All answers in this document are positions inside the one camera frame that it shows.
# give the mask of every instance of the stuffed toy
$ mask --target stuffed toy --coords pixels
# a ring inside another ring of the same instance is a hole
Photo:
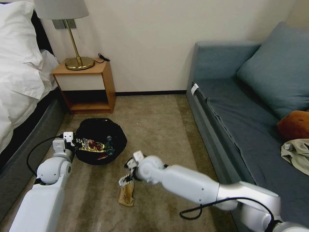
[[[309,112],[293,111],[281,119],[277,126],[286,140],[309,139]]]

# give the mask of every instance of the power cord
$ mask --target power cord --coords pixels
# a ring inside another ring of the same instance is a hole
[[[29,159],[30,159],[30,156],[31,156],[32,152],[33,152],[38,146],[40,146],[42,143],[45,143],[46,141],[51,140],[51,139],[61,138],[61,136],[62,136],[62,135],[58,135],[58,136],[54,136],[54,137],[45,139],[45,140],[43,140],[42,142],[40,142],[39,144],[35,145],[35,146],[31,149],[31,151],[29,152],[29,154],[28,154],[28,156],[27,156],[27,159],[26,159],[26,165],[27,165],[28,169],[29,169],[29,170],[33,173],[33,175],[35,175],[36,177],[37,177],[37,175],[36,175],[35,171],[32,169],[32,167],[31,167],[30,164],[29,164]]]
[[[95,62],[97,62],[97,63],[103,63],[104,61],[110,62],[110,59],[104,57],[101,53],[98,53],[98,56],[99,56],[103,61],[102,61],[102,62],[99,62],[99,61],[94,60]]]
[[[258,204],[263,206],[268,211],[268,213],[270,214],[270,222],[269,222],[265,232],[273,231],[273,229],[276,226],[276,224],[282,222],[280,220],[275,220],[275,217],[274,217],[273,213],[264,204],[262,204],[261,202],[255,200],[255,199],[251,199],[251,198],[247,198],[247,197],[233,197],[233,198],[226,198],[226,199],[223,199],[223,200],[214,201],[214,202],[211,202],[211,203],[208,203],[208,204],[200,205],[200,206],[195,207],[195,208],[191,208],[191,209],[187,209],[187,210],[181,211],[179,213],[179,216],[181,218],[183,218],[183,219],[186,219],[186,220],[195,220],[195,219],[198,219],[202,215],[203,208],[205,208],[205,207],[212,206],[212,205],[215,205],[215,204],[219,204],[219,203],[222,203],[222,202],[225,202],[225,201],[240,200],[240,199],[242,199],[242,200],[250,200],[250,201],[253,201],[255,203],[258,203]],[[186,217],[186,216],[183,215],[184,213],[190,213],[190,212],[194,212],[194,211],[197,211],[197,210],[200,210],[200,212],[195,217]]]

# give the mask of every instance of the label tag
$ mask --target label tag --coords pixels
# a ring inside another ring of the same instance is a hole
[[[195,91],[199,88],[199,86],[197,85],[197,83],[194,84],[194,86],[192,87],[191,89],[191,93],[192,93],[192,96],[194,95]]]

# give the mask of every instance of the baseboard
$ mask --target baseboard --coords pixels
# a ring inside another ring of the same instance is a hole
[[[116,92],[116,96],[138,96],[138,95],[168,95],[185,94],[186,90],[168,90],[168,91],[145,91],[145,92]]]

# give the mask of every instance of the lamp shade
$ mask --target lamp shade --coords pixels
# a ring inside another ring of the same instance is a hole
[[[89,15],[84,0],[34,0],[34,7],[42,19],[75,19]]]

